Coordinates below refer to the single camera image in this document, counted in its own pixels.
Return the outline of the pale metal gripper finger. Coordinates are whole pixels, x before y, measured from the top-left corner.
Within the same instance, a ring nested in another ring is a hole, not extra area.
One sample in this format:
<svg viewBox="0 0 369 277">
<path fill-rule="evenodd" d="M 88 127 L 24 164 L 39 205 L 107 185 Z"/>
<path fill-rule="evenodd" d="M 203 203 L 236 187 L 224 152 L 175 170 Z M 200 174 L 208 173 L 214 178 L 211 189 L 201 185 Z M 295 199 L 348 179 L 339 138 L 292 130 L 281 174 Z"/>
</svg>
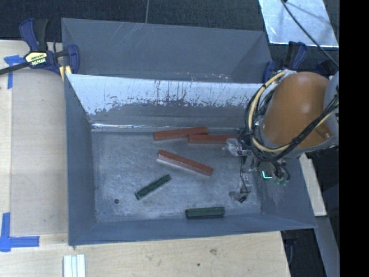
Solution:
<svg viewBox="0 0 369 277">
<path fill-rule="evenodd" d="M 228 138 L 225 141 L 223 150 L 232 156 L 247 156 L 248 150 L 243 149 L 242 144 L 236 138 Z"/>
<path fill-rule="evenodd" d="M 239 183 L 235 190 L 229 192 L 229 196 L 233 201 L 243 203 L 247 200 L 253 189 L 253 183 L 247 175 L 240 175 Z"/>
</svg>

